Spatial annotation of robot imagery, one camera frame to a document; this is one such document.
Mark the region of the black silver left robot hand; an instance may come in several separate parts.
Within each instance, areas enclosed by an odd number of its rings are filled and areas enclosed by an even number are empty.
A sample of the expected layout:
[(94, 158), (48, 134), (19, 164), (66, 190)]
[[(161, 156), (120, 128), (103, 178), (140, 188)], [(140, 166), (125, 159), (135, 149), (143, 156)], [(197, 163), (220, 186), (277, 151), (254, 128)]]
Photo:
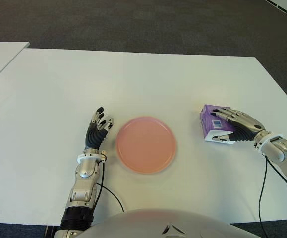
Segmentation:
[(85, 137), (85, 149), (99, 150), (102, 142), (105, 140), (108, 132), (114, 125), (114, 119), (108, 121), (102, 120), (104, 117), (104, 108), (99, 107), (93, 114)]

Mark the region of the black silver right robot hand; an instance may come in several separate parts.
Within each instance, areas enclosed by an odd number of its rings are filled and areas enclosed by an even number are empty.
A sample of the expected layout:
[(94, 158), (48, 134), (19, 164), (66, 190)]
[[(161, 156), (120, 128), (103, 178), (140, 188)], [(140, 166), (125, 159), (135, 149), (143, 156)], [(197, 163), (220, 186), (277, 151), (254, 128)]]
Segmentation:
[(265, 127), (262, 123), (238, 110), (228, 108), (213, 109), (211, 115), (219, 117), (234, 127), (233, 133), (214, 136), (214, 141), (253, 141), (257, 134), (265, 131)]

